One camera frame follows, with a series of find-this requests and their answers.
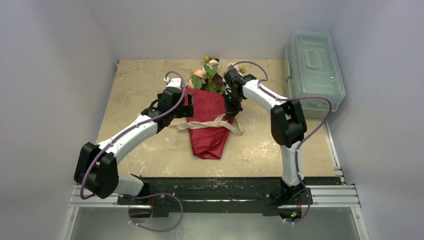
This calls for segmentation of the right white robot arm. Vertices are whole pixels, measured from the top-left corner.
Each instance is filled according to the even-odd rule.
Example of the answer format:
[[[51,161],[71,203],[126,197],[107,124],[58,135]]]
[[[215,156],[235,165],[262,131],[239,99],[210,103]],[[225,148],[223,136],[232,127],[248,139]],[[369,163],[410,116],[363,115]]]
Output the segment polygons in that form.
[[[301,103],[287,101],[260,85],[253,75],[240,75],[235,69],[224,74],[227,93],[224,95],[225,118],[234,118],[243,110],[242,100],[251,100],[270,115],[271,135],[279,145],[282,156],[282,177],[276,200],[294,203],[306,188],[301,169],[300,146],[305,138],[307,124]]]

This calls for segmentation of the white flower stem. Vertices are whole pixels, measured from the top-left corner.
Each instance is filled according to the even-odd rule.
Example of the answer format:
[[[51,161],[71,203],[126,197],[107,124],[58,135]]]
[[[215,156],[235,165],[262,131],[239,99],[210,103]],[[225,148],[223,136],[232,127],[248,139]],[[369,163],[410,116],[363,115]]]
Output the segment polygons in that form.
[[[219,60],[215,57],[210,57],[210,56],[204,56],[203,60],[205,62],[205,65],[203,66],[203,71],[205,73],[203,78],[205,79],[205,82],[207,83],[206,90],[208,92],[218,93],[220,88],[214,82],[213,79],[215,75],[218,73],[220,68]]]

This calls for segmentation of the peach flower stem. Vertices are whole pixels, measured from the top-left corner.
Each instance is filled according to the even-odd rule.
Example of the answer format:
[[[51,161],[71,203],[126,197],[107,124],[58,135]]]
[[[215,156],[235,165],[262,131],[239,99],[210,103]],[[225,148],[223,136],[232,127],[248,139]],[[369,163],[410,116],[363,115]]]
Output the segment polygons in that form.
[[[191,73],[190,80],[187,84],[189,88],[200,90],[206,83],[206,71],[204,68]]]

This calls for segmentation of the pale pink flower stem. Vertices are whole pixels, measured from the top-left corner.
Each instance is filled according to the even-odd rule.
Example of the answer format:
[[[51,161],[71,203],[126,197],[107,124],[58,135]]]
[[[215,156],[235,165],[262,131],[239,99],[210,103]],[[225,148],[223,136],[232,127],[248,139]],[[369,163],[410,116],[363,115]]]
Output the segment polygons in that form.
[[[224,73],[227,73],[228,71],[232,69],[236,70],[240,75],[244,75],[246,73],[246,66],[235,64],[235,63],[229,63]]]

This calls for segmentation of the cream ribbon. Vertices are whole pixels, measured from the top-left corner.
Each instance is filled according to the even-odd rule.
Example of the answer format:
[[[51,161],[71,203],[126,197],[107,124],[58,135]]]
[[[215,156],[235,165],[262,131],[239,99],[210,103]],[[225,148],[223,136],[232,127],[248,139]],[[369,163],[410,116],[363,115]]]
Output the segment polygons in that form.
[[[225,128],[235,135],[241,136],[244,134],[244,127],[234,118],[233,123],[224,120],[224,114],[218,115],[213,121],[188,121],[185,123],[170,125],[169,127],[175,128],[177,131],[186,129],[205,129],[205,128]]]

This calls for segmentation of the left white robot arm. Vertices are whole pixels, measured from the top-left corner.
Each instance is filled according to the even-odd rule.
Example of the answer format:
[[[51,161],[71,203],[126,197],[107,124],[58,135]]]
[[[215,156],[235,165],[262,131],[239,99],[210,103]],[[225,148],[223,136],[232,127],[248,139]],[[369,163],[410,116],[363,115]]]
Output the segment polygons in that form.
[[[80,197],[105,199],[112,194],[127,195],[138,205],[146,203],[150,184],[141,176],[119,175],[118,165],[135,147],[168,127],[173,119],[194,116],[193,95],[179,87],[168,86],[157,95],[136,120],[115,136],[101,143],[87,142],[80,150],[74,181],[81,186]]]

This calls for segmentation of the dark red wrapping paper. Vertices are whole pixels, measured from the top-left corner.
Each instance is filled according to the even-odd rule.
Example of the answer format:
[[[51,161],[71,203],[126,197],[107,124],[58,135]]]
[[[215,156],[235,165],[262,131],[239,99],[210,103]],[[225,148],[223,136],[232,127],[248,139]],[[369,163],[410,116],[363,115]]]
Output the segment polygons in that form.
[[[193,94],[194,116],[187,117],[186,121],[208,122],[213,121],[218,115],[226,113],[225,101],[221,86],[218,84],[218,92],[206,90],[207,83],[201,89],[188,88],[187,92]],[[233,123],[234,118],[224,121]],[[219,160],[224,151],[225,144],[230,131],[224,127],[208,127],[200,129],[188,129],[192,153],[194,156],[204,160]]]

